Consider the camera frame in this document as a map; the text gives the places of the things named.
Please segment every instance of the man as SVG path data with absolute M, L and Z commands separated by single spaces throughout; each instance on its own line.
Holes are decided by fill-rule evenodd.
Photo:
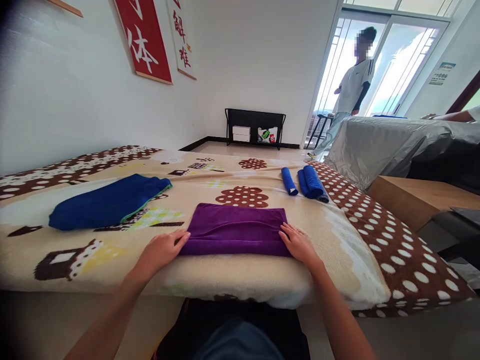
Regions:
M 480 122 L 480 105 L 472 107 L 471 109 L 468 109 L 468 110 L 452 112 L 445 115 L 429 114 L 422 117 L 422 119 L 445 120 L 445 121 L 454 121 L 458 123 Z
M 325 139 L 315 150 L 308 153 L 308 156 L 312 159 L 320 156 L 333 142 L 345 118 L 359 113 L 360 105 L 374 77 L 375 64 L 372 59 L 367 58 L 367 53 L 372 47 L 376 36 L 377 30 L 370 26 L 362 30 L 356 37 L 356 64 L 347 70 L 340 82 L 340 86 L 333 92 L 335 95 L 340 94 L 337 100 L 335 118 L 326 132 Z
M 375 354 L 335 288 L 307 235 L 283 223 L 278 232 L 288 251 L 310 271 L 336 360 L 375 360 Z M 113 360 L 140 293 L 179 254 L 190 233 L 155 236 L 113 299 L 64 360 Z M 154 360 L 308 360 L 309 346 L 295 310 L 265 303 L 186 299 L 178 320 L 160 342 Z

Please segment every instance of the light blue pants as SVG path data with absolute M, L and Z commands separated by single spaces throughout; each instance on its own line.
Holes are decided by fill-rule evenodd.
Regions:
M 349 112 L 337 112 L 335 114 L 335 117 L 331 121 L 330 128 L 326 132 L 325 139 L 323 139 L 323 141 L 318 144 L 315 150 L 312 151 L 315 156 L 321 155 L 325 151 L 325 149 L 335 140 L 335 137 L 339 132 L 340 125 L 343 123 L 345 118 L 349 116 Z

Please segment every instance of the blue towel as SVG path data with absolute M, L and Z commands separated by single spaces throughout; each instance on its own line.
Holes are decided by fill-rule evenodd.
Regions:
M 298 182 L 300 183 L 300 190 L 306 198 L 313 199 L 313 197 L 309 197 L 309 187 L 307 186 L 307 182 L 305 180 L 305 173 L 304 170 L 298 170 Z
M 48 225 L 63 231 L 118 225 L 171 187 L 167 178 L 134 174 L 59 203 Z
M 322 203 L 330 201 L 315 169 L 308 165 L 298 171 L 298 180 L 303 195 L 308 199 L 317 199 Z
M 283 185 L 285 185 L 288 195 L 295 196 L 299 193 L 294 181 L 292 180 L 292 176 L 290 175 L 290 170 L 288 167 L 283 167 L 281 169 L 281 178 L 283 179 Z

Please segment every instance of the white box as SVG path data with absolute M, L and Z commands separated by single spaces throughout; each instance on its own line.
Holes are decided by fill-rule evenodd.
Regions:
M 250 142 L 250 135 L 241 135 L 241 134 L 233 134 L 234 141 L 243 141 L 246 143 Z
M 248 126 L 232 126 L 232 133 L 238 135 L 250 136 L 250 128 Z

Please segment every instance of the floor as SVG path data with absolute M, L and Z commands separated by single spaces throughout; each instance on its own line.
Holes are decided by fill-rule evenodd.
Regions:
M 205 154 L 304 160 L 305 150 L 259 148 L 208 142 L 194 150 Z M 8 329 L 19 359 L 60 360 L 109 297 L 85 293 L 0 293 L 0 325 Z M 149 359 L 159 339 L 175 322 L 183 299 L 141 296 L 129 323 L 117 360 Z M 312 360 L 331 360 L 327 334 L 316 304 L 298 310 L 308 338 Z M 401 318 L 358 319 L 378 359 L 478 359 L 480 353 L 480 300 L 446 306 Z
M 256 156 L 265 159 L 284 159 L 284 160 L 311 160 L 307 152 L 311 150 L 281 148 L 276 147 L 260 147 L 255 145 L 230 144 L 227 146 L 225 142 L 208 141 L 192 150 L 195 153 L 216 154 L 216 155 L 232 155 L 232 156 Z M 323 161 L 328 151 L 325 151 L 317 160 Z

